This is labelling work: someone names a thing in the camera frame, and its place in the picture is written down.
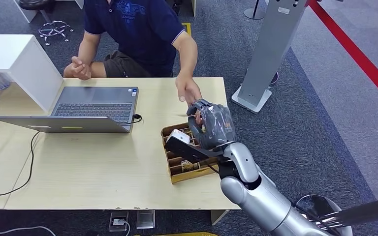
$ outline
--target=small box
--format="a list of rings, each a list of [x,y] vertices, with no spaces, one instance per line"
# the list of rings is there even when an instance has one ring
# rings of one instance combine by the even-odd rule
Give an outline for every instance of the small box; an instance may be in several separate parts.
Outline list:
[[[197,140],[193,137],[193,134],[191,130],[189,129],[188,123],[173,125],[164,128],[161,131],[161,136],[163,137],[163,146],[166,143],[167,138],[169,135],[173,132],[173,130],[178,129],[185,134],[190,136],[190,142],[194,147],[198,147],[199,143]],[[185,161],[182,157],[164,150],[166,153],[167,158],[167,167],[169,169],[170,179],[172,181],[172,184],[175,184],[177,182],[196,178],[200,176],[205,176],[209,174],[214,174],[215,172],[211,170],[211,168],[208,167],[207,164],[211,165],[214,169],[218,170],[218,160],[216,157],[211,157],[205,161],[201,161],[197,164],[189,165],[187,161]]]

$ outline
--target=man's left arm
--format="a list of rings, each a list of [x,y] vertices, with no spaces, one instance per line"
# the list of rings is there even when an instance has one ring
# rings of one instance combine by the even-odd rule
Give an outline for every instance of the man's left arm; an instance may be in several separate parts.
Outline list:
[[[176,87],[180,101],[188,104],[201,99],[198,85],[193,81],[193,70],[198,58],[198,46],[187,34],[176,13],[165,0],[149,0],[149,24],[152,30],[165,42],[172,44],[180,54],[180,73]]]
[[[198,85],[193,81],[193,71],[198,60],[198,45],[185,31],[182,31],[172,45],[179,51],[180,72],[176,78],[179,100],[188,104],[201,99]]]

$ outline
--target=man's left hand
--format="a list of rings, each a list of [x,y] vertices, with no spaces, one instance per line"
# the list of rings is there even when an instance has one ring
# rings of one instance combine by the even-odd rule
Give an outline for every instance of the man's left hand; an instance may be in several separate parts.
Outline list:
[[[188,106],[202,98],[201,91],[192,76],[182,76],[179,74],[176,78],[176,88],[179,100],[181,102],[186,101]]]

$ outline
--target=laptop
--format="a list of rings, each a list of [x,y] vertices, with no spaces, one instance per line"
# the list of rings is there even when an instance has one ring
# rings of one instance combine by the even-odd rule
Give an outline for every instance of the laptop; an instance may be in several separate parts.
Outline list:
[[[49,117],[0,117],[44,133],[129,133],[137,87],[64,87]]]

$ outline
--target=black cable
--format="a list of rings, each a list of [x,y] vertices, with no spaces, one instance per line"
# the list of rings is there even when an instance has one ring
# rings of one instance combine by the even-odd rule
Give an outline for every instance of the black cable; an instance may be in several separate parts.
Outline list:
[[[15,191],[17,191],[17,190],[23,188],[23,187],[24,187],[25,185],[27,185],[27,183],[30,181],[30,179],[31,179],[31,175],[32,175],[32,164],[33,164],[33,162],[34,162],[34,150],[33,150],[33,148],[32,148],[32,143],[34,142],[34,138],[35,138],[39,133],[40,133],[40,131],[37,131],[37,132],[34,134],[34,136],[32,137],[32,139],[31,139],[31,143],[30,143],[30,148],[31,148],[31,165],[30,165],[30,175],[28,176],[27,181],[26,181],[23,185],[21,185],[20,187],[14,189],[14,190],[11,190],[11,191],[9,191],[9,192],[7,192],[7,193],[1,193],[0,196],[7,195],[7,194],[10,194],[10,193],[13,193],[13,192],[15,192]]]
[[[211,170],[213,170],[215,173],[217,173],[218,175],[220,174],[214,167],[212,167],[209,163],[206,163],[206,165],[211,168]]]
[[[329,232],[330,234],[334,234],[335,236],[341,236],[336,230],[331,229],[327,224],[325,224],[322,220],[320,220],[319,217],[317,217],[316,215],[304,210],[302,207],[298,206],[296,203],[293,203],[293,202],[291,202],[291,203],[294,207],[296,207],[298,210],[303,212],[309,218],[321,223],[327,229],[327,232]]]
[[[138,120],[137,120],[137,121],[132,121],[132,122],[130,122],[130,123],[118,123],[118,124],[120,124],[120,125],[124,125],[124,124],[134,124],[134,123],[138,123],[138,122],[140,122],[140,121],[143,120],[143,117],[142,117],[141,115],[139,115],[139,114],[133,114],[133,115],[132,115],[132,118],[133,118],[133,119],[138,119]]]

